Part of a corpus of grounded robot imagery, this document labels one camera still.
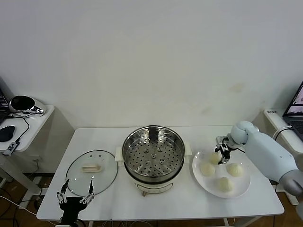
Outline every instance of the steamed bun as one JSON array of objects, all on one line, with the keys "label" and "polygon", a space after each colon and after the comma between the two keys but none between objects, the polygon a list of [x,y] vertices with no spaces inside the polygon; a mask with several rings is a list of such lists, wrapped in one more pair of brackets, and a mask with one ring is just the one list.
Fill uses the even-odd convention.
[{"label": "steamed bun", "polygon": [[209,162],[201,163],[200,170],[204,176],[213,176],[216,171],[215,167]]},{"label": "steamed bun", "polygon": [[218,189],[222,192],[231,192],[234,188],[233,182],[227,177],[218,180]]},{"label": "steamed bun", "polygon": [[214,152],[211,153],[211,155],[209,156],[209,161],[214,164],[217,165],[220,161],[221,161],[222,155],[220,152]]},{"label": "steamed bun", "polygon": [[235,177],[239,177],[243,175],[243,168],[241,165],[237,164],[237,163],[231,163],[229,164],[227,167],[227,172]]}]

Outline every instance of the stainless steel steamer basket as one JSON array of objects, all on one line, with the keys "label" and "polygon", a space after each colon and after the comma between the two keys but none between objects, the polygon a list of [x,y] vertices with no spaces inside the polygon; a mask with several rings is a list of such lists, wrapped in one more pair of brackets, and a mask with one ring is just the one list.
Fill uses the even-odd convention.
[{"label": "stainless steel steamer basket", "polygon": [[122,156],[128,173],[147,184],[173,179],[183,166],[185,146],[173,130],[151,125],[132,132],[124,141]]}]

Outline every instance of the glass lid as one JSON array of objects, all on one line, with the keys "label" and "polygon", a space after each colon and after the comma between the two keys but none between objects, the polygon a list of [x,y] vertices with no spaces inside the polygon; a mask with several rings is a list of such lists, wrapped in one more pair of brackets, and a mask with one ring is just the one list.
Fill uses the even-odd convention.
[{"label": "glass lid", "polygon": [[78,196],[89,193],[93,180],[94,193],[99,194],[108,188],[118,173],[115,156],[104,150],[93,150],[78,157],[69,167],[65,180],[69,179],[68,189]]}]

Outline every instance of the white plate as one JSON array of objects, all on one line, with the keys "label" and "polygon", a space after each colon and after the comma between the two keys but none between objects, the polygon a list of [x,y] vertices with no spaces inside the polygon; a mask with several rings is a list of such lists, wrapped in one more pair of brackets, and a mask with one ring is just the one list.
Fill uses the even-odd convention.
[{"label": "white plate", "polygon": [[[233,152],[233,156],[227,164],[214,165],[216,169],[214,176],[204,176],[200,170],[201,162],[208,162],[208,156],[211,152],[198,152],[193,159],[193,172],[195,178],[205,190],[215,196],[227,199],[236,198],[247,192],[250,186],[249,169],[247,166],[243,165],[239,160],[238,155],[236,155],[235,153],[238,151]],[[243,176],[233,177],[227,172],[226,167],[228,164],[231,163],[238,163],[242,165],[244,170]],[[231,192],[222,192],[217,188],[217,181],[221,177],[228,177],[234,183],[234,189]]]}]

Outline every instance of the white shelf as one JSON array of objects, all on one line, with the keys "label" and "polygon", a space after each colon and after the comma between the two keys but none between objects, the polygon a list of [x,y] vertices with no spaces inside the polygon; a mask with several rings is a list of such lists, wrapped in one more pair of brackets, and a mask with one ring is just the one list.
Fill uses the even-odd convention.
[{"label": "white shelf", "polygon": [[[34,140],[42,126],[45,124],[46,120],[49,118],[49,116],[54,111],[53,105],[46,105],[47,110],[46,113],[37,118],[26,118],[26,121],[28,122],[30,128],[29,130],[21,137],[20,144],[16,148],[15,152],[22,152],[25,151],[31,142]],[[24,122],[23,119],[19,118],[12,118],[12,119],[5,119],[4,122],[1,123],[0,128],[4,128],[6,126],[14,125],[15,126],[15,132],[14,136],[11,140],[7,142],[0,143],[0,151],[5,151],[9,145],[16,141],[16,139],[24,132],[27,128],[27,124]]]}]

